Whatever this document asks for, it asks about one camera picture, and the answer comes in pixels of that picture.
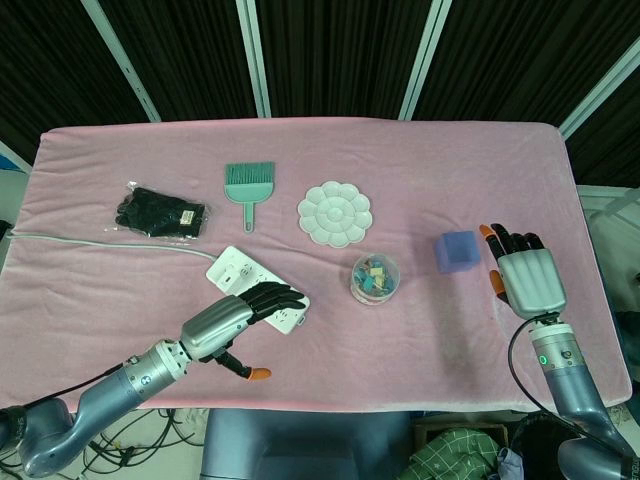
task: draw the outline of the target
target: power cord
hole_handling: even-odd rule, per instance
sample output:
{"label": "power cord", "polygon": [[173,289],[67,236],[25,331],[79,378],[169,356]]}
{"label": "power cord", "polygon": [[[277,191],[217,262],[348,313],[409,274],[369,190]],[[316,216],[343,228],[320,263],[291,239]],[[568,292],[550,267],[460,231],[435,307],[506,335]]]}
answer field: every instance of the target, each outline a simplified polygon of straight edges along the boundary
{"label": "power cord", "polygon": [[[135,447],[129,446],[129,447],[123,448],[116,445],[114,441],[120,434],[122,434],[122,432],[127,430],[136,422],[142,420],[144,417],[146,417],[150,413],[154,412],[154,410],[150,410],[144,415],[141,415],[140,417],[138,417],[136,420],[130,422],[125,427],[123,427],[118,433],[113,435],[111,438],[107,438],[107,436],[104,433],[101,433],[100,434],[101,439],[102,441],[105,442],[105,444],[99,445],[96,442],[91,442],[89,444],[89,448],[91,448],[92,450],[94,450],[94,452],[96,452],[96,455],[90,462],[87,462],[87,449],[85,449],[85,451],[83,452],[83,462],[85,465],[85,469],[83,470],[83,473],[86,471],[90,471],[96,474],[107,475],[110,473],[115,473],[122,468],[137,467],[147,462],[151,457],[153,457],[156,453],[158,453],[160,449],[172,447],[180,443],[187,443],[193,446],[201,446],[200,444],[189,442],[189,438],[191,438],[195,434],[192,433],[191,435],[184,436],[178,433],[178,431],[176,431],[176,434],[180,437],[180,440],[177,440],[171,443],[165,443],[166,438],[169,435],[169,432],[171,431],[171,428],[175,429],[176,424],[180,423],[175,419],[175,414],[176,414],[175,409],[166,409],[165,411],[166,411],[166,415],[162,415],[161,411],[157,410],[158,415],[160,417],[167,419],[167,423],[165,424],[162,430],[162,433],[149,446],[135,446]],[[106,472],[92,469],[91,466],[98,458],[101,458],[107,463],[114,465],[116,468]]]}
{"label": "power cord", "polygon": [[511,337],[511,340],[509,341],[509,349],[508,349],[508,352],[507,352],[507,361],[509,363],[509,371],[511,372],[511,376],[513,377],[513,380],[516,382],[518,387],[520,387],[520,390],[522,390],[522,393],[524,393],[525,396],[529,400],[531,400],[531,402],[536,407],[538,407],[540,409],[540,411],[542,411],[544,414],[546,414],[549,417],[553,418],[554,420],[560,422],[562,425],[564,425],[566,428],[571,430],[576,435],[587,437],[590,440],[596,442],[602,448],[605,448],[606,450],[609,450],[610,452],[615,453],[616,456],[620,456],[620,452],[616,448],[614,448],[613,446],[609,445],[607,442],[604,442],[604,441],[600,440],[598,437],[596,437],[595,435],[587,432],[585,429],[580,427],[578,424],[576,424],[574,422],[571,422],[569,420],[565,420],[564,418],[560,417],[559,415],[554,414],[551,410],[549,410],[544,405],[542,405],[531,393],[529,393],[529,391],[526,389],[526,387],[520,381],[520,378],[518,377],[518,374],[516,373],[515,368],[513,366],[513,347],[514,347],[514,345],[516,343],[516,340],[518,339],[518,336],[520,335],[520,333],[522,333],[522,331],[525,328],[527,328],[528,325],[530,325],[533,322],[539,321],[539,320],[540,320],[539,317],[535,317],[535,318],[530,318],[529,320],[525,321],[522,325],[520,325],[517,328],[517,330],[514,332],[513,336]]}
{"label": "power cord", "polygon": [[9,475],[10,477],[15,478],[16,480],[22,480],[22,477],[20,475],[18,475],[16,472],[9,470],[9,467],[6,466],[4,463],[0,462],[0,471],[6,473],[7,475]]}
{"label": "power cord", "polygon": [[96,380],[100,380],[103,377],[107,377],[107,376],[111,375],[112,373],[117,372],[118,370],[120,370],[120,368],[122,368],[122,364],[114,365],[113,367],[109,368],[108,370],[105,370],[104,372],[102,372],[100,375],[97,375],[97,376],[87,380],[86,382],[79,383],[78,385],[74,385],[73,387],[65,388],[64,390],[60,390],[59,392],[52,393],[50,395],[46,395],[46,396],[44,396],[42,398],[34,400],[33,402],[27,403],[24,406],[24,408],[29,409],[29,408],[35,407],[36,405],[39,405],[39,404],[41,404],[43,402],[46,402],[47,400],[50,400],[52,398],[56,398],[56,397],[59,397],[61,395],[66,394],[66,393],[73,392],[74,390],[78,390],[79,388],[85,387],[85,386],[89,385],[90,383],[95,382]]}
{"label": "power cord", "polygon": [[17,463],[17,464],[15,464],[15,465],[12,465],[12,464],[10,464],[10,463],[5,462],[5,460],[7,460],[8,458],[13,457],[16,453],[18,453],[18,452],[15,452],[15,451],[14,451],[14,452],[13,452],[13,453],[11,453],[10,455],[7,455],[6,457],[4,457],[4,458],[0,459],[0,465],[2,465],[2,466],[3,466],[3,467],[5,467],[5,468],[17,468],[17,467],[20,467],[20,466],[22,465],[20,462],[18,462],[18,463]]}
{"label": "power cord", "polygon": [[199,257],[207,258],[211,260],[211,262],[215,262],[218,258],[215,255],[211,255],[210,253],[206,253],[201,250],[194,250],[192,248],[184,248],[184,247],[172,247],[170,245],[145,245],[145,244],[139,244],[139,243],[105,243],[105,242],[96,242],[93,240],[82,240],[77,238],[56,237],[54,235],[44,235],[41,233],[19,233],[19,234],[10,233],[7,235],[7,238],[12,240],[14,238],[32,238],[32,239],[39,239],[39,240],[51,240],[51,241],[60,242],[60,243],[71,243],[75,245],[90,245],[93,247],[105,247],[105,248],[145,248],[149,250],[168,250],[171,252],[180,252],[180,253],[187,253],[190,255],[197,255]]}

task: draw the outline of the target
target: electrical outlet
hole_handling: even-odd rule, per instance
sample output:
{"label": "electrical outlet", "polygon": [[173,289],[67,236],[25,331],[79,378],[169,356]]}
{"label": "electrical outlet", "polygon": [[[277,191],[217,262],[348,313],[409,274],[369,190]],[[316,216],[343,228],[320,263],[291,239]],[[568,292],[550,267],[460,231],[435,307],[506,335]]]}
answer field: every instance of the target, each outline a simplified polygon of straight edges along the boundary
{"label": "electrical outlet", "polygon": [[[207,270],[207,278],[227,295],[238,295],[260,282],[288,283],[236,247],[227,247],[222,252]],[[306,296],[300,301],[306,305],[304,310],[279,310],[264,321],[285,335],[291,333],[296,326],[302,325],[309,308],[309,299]]]}

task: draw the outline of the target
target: pink towel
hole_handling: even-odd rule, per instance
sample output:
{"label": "pink towel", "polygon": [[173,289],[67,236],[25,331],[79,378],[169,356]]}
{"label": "pink towel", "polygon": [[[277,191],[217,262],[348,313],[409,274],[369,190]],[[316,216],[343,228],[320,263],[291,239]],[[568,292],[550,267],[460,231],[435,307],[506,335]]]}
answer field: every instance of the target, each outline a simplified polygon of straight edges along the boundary
{"label": "pink towel", "polygon": [[[246,235],[241,206],[224,197],[224,165],[254,161],[276,163],[276,187]],[[494,221],[536,232],[552,250],[569,299],[563,318],[605,403],[631,393],[565,147],[548,125],[300,118],[56,129],[42,137],[16,233],[157,243],[111,230],[130,180],[210,204],[213,217],[192,247],[217,254],[235,245],[311,299],[291,335],[262,323],[233,346],[247,364],[272,369],[269,380],[193,365],[147,407],[532,410],[507,369],[520,319],[493,295],[495,262],[480,236],[479,266],[449,275],[436,268],[440,234]],[[363,242],[334,250],[298,227],[298,202],[327,180],[353,183],[371,199]],[[178,338],[183,322],[222,298],[204,258],[12,243],[0,277],[0,406]],[[377,307],[349,291],[354,262],[371,251],[393,257],[402,274],[396,295]],[[526,336],[515,364],[550,405]],[[79,394],[67,397],[72,407]]]}

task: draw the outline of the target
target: robotic arm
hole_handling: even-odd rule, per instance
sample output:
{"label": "robotic arm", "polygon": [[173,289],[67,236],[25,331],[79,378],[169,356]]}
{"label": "robotic arm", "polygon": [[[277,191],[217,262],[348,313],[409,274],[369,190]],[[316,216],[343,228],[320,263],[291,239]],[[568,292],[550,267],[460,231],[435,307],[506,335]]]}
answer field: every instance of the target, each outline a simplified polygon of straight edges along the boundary
{"label": "robotic arm", "polygon": [[498,298],[525,320],[509,345],[514,380],[534,404],[548,412],[522,385],[511,360],[518,334],[532,326],[529,337],[558,415],[584,435],[560,446],[562,473],[569,480],[640,478],[638,457],[612,424],[571,326],[559,319],[566,295],[551,252],[533,233],[523,236],[509,234],[500,224],[491,227],[480,227],[500,268],[500,273],[491,272],[491,283]]}
{"label": "robotic arm", "polygon": [[303,309],[303,297],[288,285],[263,282],[216,302],[182,326],[180,340],[158,342],[86,390],[75,418],[62,400],[49,397],[0,411],[0,451],[17,447],[28,476],[48,476],[69,465],[102,430],[185,376],[194,361],[215,360],[248,380],[268,378],[269,370],[244,366],[227,350],[257,321],[281,309]]}

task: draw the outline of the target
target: plastic container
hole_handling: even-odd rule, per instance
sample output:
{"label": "plastic container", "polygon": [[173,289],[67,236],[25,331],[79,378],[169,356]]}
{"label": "plastic container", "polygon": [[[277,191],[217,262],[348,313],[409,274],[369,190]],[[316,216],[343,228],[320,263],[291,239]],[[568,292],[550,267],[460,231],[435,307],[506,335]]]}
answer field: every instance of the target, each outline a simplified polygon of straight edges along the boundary
{"label": "plastic container", "polygon": [[398,266],[382,253],[363,255],[351,272],[351,293],[366,305],[386,302],[396,292],[399,283]]}

